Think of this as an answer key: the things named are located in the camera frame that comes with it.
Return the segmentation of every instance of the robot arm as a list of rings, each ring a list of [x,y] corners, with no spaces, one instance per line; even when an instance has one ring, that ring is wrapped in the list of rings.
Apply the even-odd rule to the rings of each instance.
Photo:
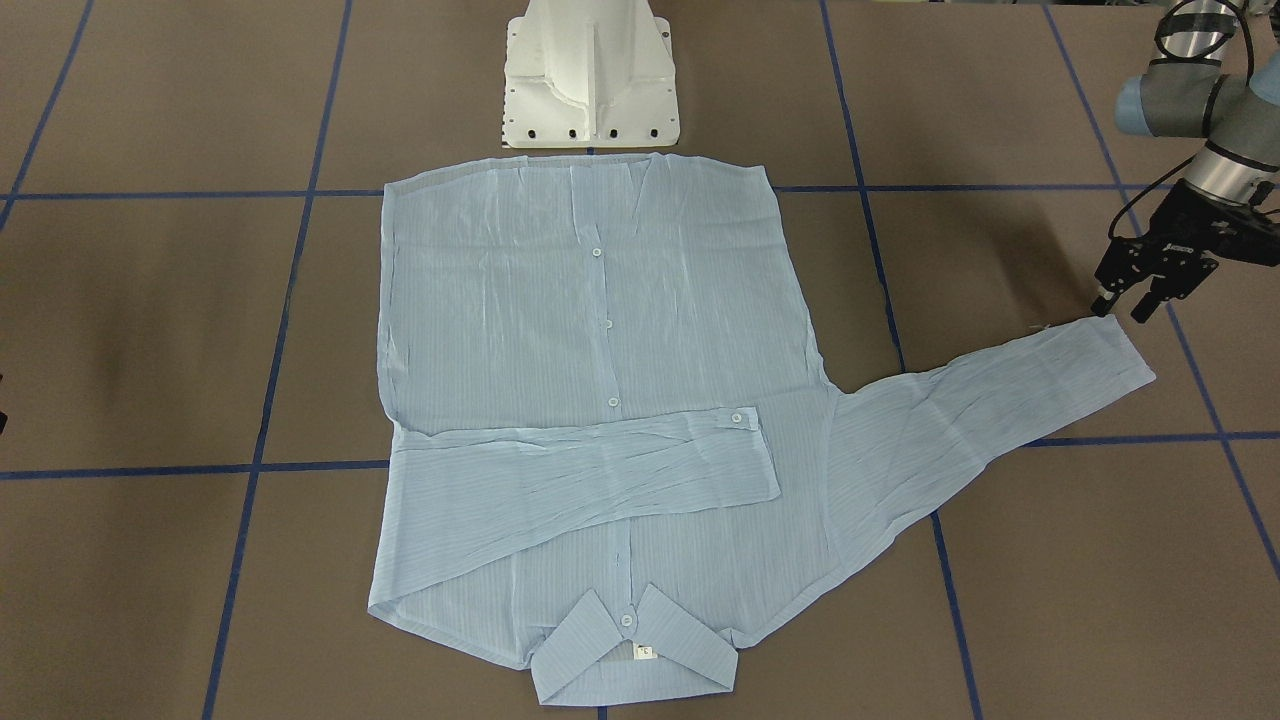
[[[1160,22],[1147,73],[1120,92],[1120,129],[1207,141],[1194,158],[1157,181],[1187,168],[1146,234],[1117,237],[1112,222],[1111,245],[1094,273],[1101,288],[1092,309],[1098,315],[1149,277],[1151,287],[1132,313],[1146,322],[1162,302],[1185,299],[1217,269],[1210,254],[1280,265],[1280,229],[1257,210],[1280,172],[1280,53],[1256,74],[1251,68],[1247,81],[1220,73],[1235,20],[1243,20],[1230,1],[1240,0],[1175,4]]]

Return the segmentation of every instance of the button-up shirt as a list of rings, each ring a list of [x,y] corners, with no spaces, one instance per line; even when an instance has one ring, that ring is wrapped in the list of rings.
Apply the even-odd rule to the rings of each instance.
[[[370,612],[548,705],[731,691],[988,461],[1153,378],[1092,318],[845,395],[764,170],[699,158],[392,183],[381,259]]]

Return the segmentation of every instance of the light blue shirt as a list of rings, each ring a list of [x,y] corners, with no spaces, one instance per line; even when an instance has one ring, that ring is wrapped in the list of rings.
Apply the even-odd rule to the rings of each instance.
[[[1091,318],[845,395],[764,170],[700,158],[392,183],[381,258],[369,611],[545,705],[731,691],[988,461],[1153,379]]]

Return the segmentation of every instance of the striped shirt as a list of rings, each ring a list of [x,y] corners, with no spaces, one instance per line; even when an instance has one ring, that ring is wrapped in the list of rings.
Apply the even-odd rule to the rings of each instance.
[[[545,705],[733,688],[988,461],[1153,375],[1112,318],[840,392],[762,168],[484,160],[387,186],[369,611]]]

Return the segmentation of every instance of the metal cylinder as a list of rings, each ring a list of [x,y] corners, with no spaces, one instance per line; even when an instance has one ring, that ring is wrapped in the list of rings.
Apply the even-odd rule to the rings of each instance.
[[[1226,1],[1231,0],[1194,0],[1183,5],[1175,10],[1171,15],[1174,18],[1183,15],[1231,15],[1231,10],[1225,5]],[[1240,8],[1244,0],[1235,0],[1235,6]],[[1162,60],[1165,58],[1194,58],[1203,53],[1204,50],[1213,46],[1213,44],[1220,42],[1224,33],[1215,31],[1187,31],[1175,32],[1169,37],[1164,38],[1164,49],[1158,45],[1156,47],[1156,55],[1153,59]],[[1226,44],[1210,53],[1204,59],[1221,61],[1226,56]]]

